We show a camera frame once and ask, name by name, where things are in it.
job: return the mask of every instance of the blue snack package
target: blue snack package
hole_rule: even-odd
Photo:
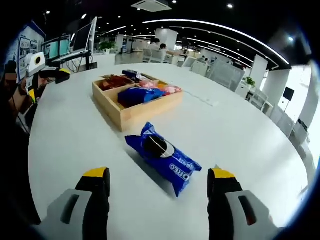
[[[189,179],[194,171],[200,172],[202,169],[197,162],[159,135],[150,122],[145,124],[141,136],[126,136],[125,141],[150,166],[172,183],[177,197],[189,184]]]
[[[118,93],[118,103],[126,108],[133,107],[135,105],[150,102],[154,99],[162,97],[164,94],[158,88],[145,88],[145,87],[130,87],[122,92]]]

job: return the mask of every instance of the ceiling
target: ceiling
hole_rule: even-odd
[[[190,47],[212,46],[247,65],[252,65],[251,61],[254,61],[257,54],[268,61],[268,69],[287,69],[291,65],[302,64],[294,56],[300,56],[300,52],[303,51],[303,47],[300,46],[303,34],[291,18],[285,1],[176,0],[176,3],[172,3],[172,0],[169,0],[168,4],[172,10],[154,13],[131,7],[139,0],[59,1],[64,2],[64,11],[53,7],[49,9],[50,14],[41,15],[36,19],[40,27],[44,28],[44,32],[52,37],[63,32],[72,33],[66,26],[73,21],[81,26],[98,16],[96,37],[115,37],[118,33],[128,36],[154,35],[156,29],[163,27],[178,32],[178,41],[182,41],[182,38],[194,39],[189,40]],[[232,4],[233,8],[228,8],[228,4]],[[240,31],[272,47],[290,64],[252,38],[216,25],[183,21],[143,24],[145,21],[169,19],[208,22]],[[126,28],[107,33],[124,26]]]

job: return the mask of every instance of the black monitor screen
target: black monitor screen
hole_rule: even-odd
[[[292,90],[291,88],[286,87],[284,94],[283,94],[283,97],[285,99],[288,99],[289,101],[291,101],[292,97],[294,96],[294,93],[295,93],[295,90]]]
[[[77,32],[76,39],[73,45],[73,51],[87,49],[90,30],[91,30],[91,24],[81,28]]]

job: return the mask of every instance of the white round table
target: white round table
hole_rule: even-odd
[[[99,76],[136,70],[181,87],[177,108],[150,120],[156,131],[202,166],[180,194],[128,147],[96,106],[92,82]],[[48,206],[74,189],[83,173],[110,168],[108,239],[198,239],[209,237],[207,173],[218,165],[252,191],[280,227],[300,205],[307,186],[301,158],[261,111],[219,84],[168,64],[139,63],[94,69],[47,86],[35,114],[29,143],[29,180],[43,220]]]

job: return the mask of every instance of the black speaker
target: black speaker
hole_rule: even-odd
[[[285,90],[284,90],[284,93],[283,93],[283,97],[285,99],[288,99],[289,101],[291,101],[292,97],[294,96],[294,93],[295,93],[295,90],[286,87]]]

